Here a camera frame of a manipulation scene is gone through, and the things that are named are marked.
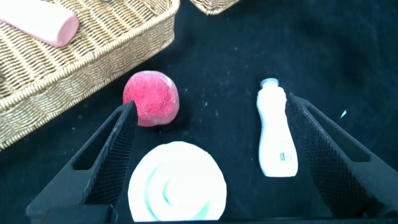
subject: black surface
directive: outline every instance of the black surface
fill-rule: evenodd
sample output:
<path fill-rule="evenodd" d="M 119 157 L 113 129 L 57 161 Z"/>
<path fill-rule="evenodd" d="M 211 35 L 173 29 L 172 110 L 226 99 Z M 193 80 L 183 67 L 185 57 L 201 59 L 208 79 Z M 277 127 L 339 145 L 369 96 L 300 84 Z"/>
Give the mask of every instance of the black surface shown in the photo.
<path fill-rule="evenodd" d="M 234 200 L 223 219 L 330 216 L 304 167 L 291 179 L 261 177 L 259 81 L 276 74 L 286 92 L 398 170 L 397 10 L 395 1 L 245 0 L 206 17 L 182 0 L 169 48 L 0 153 L 0 222 L 28 222 L 25 207 L 121 104 L 139 70 L 172 78 L 181 107 L 172 124 L 140 129 L 135 149 L 186 141 L 207 150 Z"/>
<path fill-rule="evenodd" d="M 317 186 L 323 201 L 332 211 L 333 218 L 397 217 L 398 221 L 398 172 L 308 101 L 290 94 L 287 97 L 285 112 L 300 164 L 298 176 L 295 178 L 301 181 L 307 179 L 308 183 L 313 182 Z M 133 147 L 136 127 L 137 113 L 134 103 L 118 107 L 28 205 L 26 214 L 31 223 L 74 223 L 79 220 L 117 220 L 119 223 L 131 223 L 129 202 L 126 200 L 129 181 L 126 177 L 131 176 L 143 156 L 142 153 L 145 152 L 136 150 L 140 144 Z M 219 162 L 232 160 L 231 155 L 226 155 Z M 311 177 L 305 174 L 306 167 L 309 168 Z M 224 171 L 225 175 L 234 174 L 231 169 Z M 253 176 L 260 181 L 269 179 L 263 178 L 261 173 L 254 173 Z M 228 187 L 230 191 L 243 190 L 247 193 L 245 189 L 236 188 L 237 181 L 240 180 L 228 182 L 232 184 Z M 305 195 L 309 197 L 316 194 L 317 191 L 311 185 L 308 186 Z M 237 194 L 227 195 L 226 207 L 230 209 L 227 209 L 221 218 L 224 222 L 242 219 L 239 216 L 244 215 L 244 210 L 238 208 L 238 211 L 231 213 L 239 207 L 236 199 Z M 98 207 L 85 207 L 81 203 L 102 204 L 101 209 L 114 210 L 98 213 Z M 112 221 L 104 220 L 108 219 L 111 213 Z M 256 215 L 243 220 L 250 220 L 248 223 L 258 219 L 278 223 L 313 220 L 310 217 L 283 217 L 282 220 L 280 217 L 264 218 L 266 217 Z"/>

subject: pink object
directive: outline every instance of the pink object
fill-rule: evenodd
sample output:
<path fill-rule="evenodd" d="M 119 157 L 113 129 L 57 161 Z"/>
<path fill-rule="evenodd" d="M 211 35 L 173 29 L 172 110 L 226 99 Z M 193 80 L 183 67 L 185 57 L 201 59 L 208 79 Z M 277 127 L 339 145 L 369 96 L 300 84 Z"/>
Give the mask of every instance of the pink object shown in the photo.
<path fill-rule="evenodd" d="M 41 0 L 0 0 L 0 22 L 56 47 L 67 45 L 79 28 L 71 10 Z"/>
<path fill-rule="evenodd" d="M 123 91 L 123 103 L 134 100 L 138 125 L 144 127 L 169 124 L 180 108 L 178 91 L 173 80 L 161 72 L 143 71 L 134 74 Z"/>

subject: woven basket rim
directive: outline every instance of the woven basket rim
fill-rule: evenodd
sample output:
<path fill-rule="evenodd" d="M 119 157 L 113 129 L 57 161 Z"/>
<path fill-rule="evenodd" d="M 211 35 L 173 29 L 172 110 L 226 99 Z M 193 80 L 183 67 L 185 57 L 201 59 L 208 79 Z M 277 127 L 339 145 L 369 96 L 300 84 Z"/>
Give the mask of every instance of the woven basket rim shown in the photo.
<path fill-rule="evenodd" d="M 173 17 L 180 6 L 180 0 L 169 0 L 171 2 L 170 9 L 164 11 L 160 15 L 155 18 L 150 19 L 143 25 L 121 35 L 117 39 L 105 44 L 102 47 L 99 47 L 92 51 L 90 54 L 86 54 L 80 60 L 74 61 L 66 66 L 64 66 L 61 70 L 57 70 L 56 72 L 50 73 L 46 75 L 43 79 L 37 80 L 29 85 L 25 86 L 23 89 L 12 93 L 9 96 L 6 96 L 3 99 L 0 99 L 0 112 L 11 109 L 13 106 L 17 105 L 23 100 L 26 100 L 28 97 L 36 94 L 37 92 L 44 91 L 47 87 L 52 86 L 55 82 L 59 81 L 62 78 L 66 78 L 67 76 L 73 74 L 74 72 L 81 69 L 86 64 L 89 64 L 95 61 L 97 58 L 100 58 L 103 55 L 106 55 L 110 51 L 126 44 L 131 39 L 137 37 L 138 35 L 143 34 L 145 31 L 155 27 L 166 19 Z"/>
<path fill-rule="evenodd" d="M 232 0 L 225 7 L 218 8 L 218 9 L 215 9 L 215 10 L 209 10 L 204 5 L 198 4 L 194 0 L 190 0 L 190 1 L 192 2 L 193 5 L 195 5 L 201 12 L 203 12 L 207 16 L 216 16 L 216 15 L 222 13 L 223 11 L 227 10 L 228 8 L 233 6 L 234 4 L 238 3 L 240 0 Z"/>

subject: wicker basket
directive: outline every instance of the wicker basket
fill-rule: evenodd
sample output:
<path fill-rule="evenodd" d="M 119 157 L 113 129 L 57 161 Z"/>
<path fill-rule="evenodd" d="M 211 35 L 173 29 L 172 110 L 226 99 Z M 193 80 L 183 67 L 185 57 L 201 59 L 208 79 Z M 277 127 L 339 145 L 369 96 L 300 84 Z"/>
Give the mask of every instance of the wicker basket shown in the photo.
<path fill-rule="evenodd" d="M 179 0 L 53 0 L 80 30 L 55 48 L 0 24 L 0 151 L 174 39 Z"/>
<path fill-rule="evenodd" d="M 238 1 L 239 0 L 191 0 L 191 2 L 206 15 L 220 14 Z"/>

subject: fuzzy red fruit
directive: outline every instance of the fuzzy red fruit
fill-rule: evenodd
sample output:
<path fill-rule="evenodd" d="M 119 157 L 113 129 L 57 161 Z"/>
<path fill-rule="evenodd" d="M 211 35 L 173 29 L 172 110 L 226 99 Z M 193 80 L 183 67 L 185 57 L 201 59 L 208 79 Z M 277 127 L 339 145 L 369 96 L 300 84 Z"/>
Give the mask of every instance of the fuzzy red fruit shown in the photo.
<path fill-rule="evenodd" d="M 144 127 L 169 124 L 176 117 L 180 102 L 173 80 L 161 72 L 134 74 L 123 91 L 123 103 L 134 100 L 138 125 Z"/>

